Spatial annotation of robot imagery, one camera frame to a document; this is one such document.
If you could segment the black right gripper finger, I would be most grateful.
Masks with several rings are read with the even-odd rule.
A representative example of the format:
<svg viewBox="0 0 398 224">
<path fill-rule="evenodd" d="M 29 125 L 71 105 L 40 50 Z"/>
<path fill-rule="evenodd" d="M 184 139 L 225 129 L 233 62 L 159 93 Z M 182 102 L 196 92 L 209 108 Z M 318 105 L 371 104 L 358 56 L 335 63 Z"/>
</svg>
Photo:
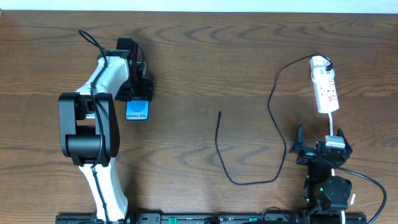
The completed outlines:
<svg viewBox="0 0 398 224">
<path fill-rule="evenodd" d="M 341 128 L 339 128 L 339 129 L 337 130 L 337 136 L 338 136 L 338 137 L 341 137 L 341 138 L 343 139 L 345 145 L 348 145 L 348 142 L 347 142 L 347 140 L 346 140 L 346 138 L 345 138 L 345 135 L 344 135 L 344 133 L 343 133 L 343 130 L 342 130 Z"/>
<path fill-rule="evenodd" d="M 298 130 L 296 132 L 295 139 L 294 139 L 294 146 L 295 147 L 303 146 L 303 126 L 302 126 L 302 124 L 298 124 Z"/>
</svg>

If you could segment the blue Galaxy smartphone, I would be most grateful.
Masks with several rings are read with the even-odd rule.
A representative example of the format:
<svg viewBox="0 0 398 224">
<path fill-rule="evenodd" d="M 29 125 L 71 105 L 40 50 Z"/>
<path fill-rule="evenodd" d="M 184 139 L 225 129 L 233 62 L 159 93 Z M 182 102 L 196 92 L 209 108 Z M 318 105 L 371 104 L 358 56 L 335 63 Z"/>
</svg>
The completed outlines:
<svg viewBox="0 0 398 224">
<path fill-rule="evenodd" d="M 125 119 L 129 121 L 143 121 L 149 118 L 149 102 L 132 100 L 126 103 Z"/>
</svg>

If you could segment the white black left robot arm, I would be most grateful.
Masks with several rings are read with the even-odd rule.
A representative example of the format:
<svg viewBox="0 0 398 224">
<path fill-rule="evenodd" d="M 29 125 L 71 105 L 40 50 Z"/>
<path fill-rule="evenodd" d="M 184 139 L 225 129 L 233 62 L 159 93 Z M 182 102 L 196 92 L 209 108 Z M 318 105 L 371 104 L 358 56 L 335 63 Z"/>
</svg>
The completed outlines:
<svg viewBox="0 0 398 224">
<path fill-rule="evenodd" d="M 153 97 L 143 51 L 132 38 L 120 37 L 115 49 L 100 49 L 98 66 L 88 81 L 58 99 L 60 145 L 86 177 L 96 213 L 58 217 L 57 223 L 134 223 L 116 169 L 120 132 L 115 101 L 126 103 L 125 119 L 145 121 Z"/>
</svg>

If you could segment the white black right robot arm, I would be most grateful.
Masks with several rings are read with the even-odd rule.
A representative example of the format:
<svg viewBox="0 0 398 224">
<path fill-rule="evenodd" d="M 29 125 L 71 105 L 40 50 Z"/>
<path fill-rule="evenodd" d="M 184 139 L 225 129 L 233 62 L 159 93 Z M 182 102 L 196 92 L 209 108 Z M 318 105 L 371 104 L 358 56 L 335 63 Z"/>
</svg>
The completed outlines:
<svg viewBox="0 0 398 224">
<path fill-rule="evenodd" d="M 351 195 L 350 180 L 335 174 L 353 152 L 343 131 L 335 136 L 325 136 L 314 147 L 304 145 L 303 127 L 298 125 L 293 146 L 290 150 L 297 155 L 296 163 L 307 166 L 307 177 L 303 196 L 307 209 L 300 214 L 303 223 L 344 223 L 345 210 Z"/>
</svg>

